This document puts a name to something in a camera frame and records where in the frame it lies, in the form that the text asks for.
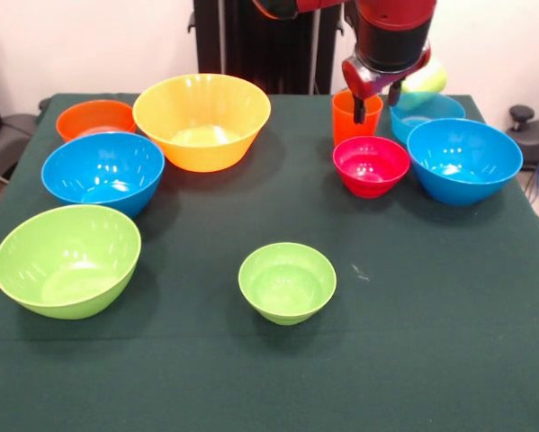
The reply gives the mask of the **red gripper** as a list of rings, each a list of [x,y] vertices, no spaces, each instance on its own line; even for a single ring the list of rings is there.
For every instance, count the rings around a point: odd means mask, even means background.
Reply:
[[[421,51],[421,56],[411,67],[399,71],[380,71],[367,66],[354,53],[342,62],[342,72],[347,87],[353,93],[354,123],[364,124],[366,116],[365,101],[361,97],[371,97],[389,87],[388,104],[395,106],[400,99],[402,80],[423,68],[431,58],[431,47],[426,43]]]

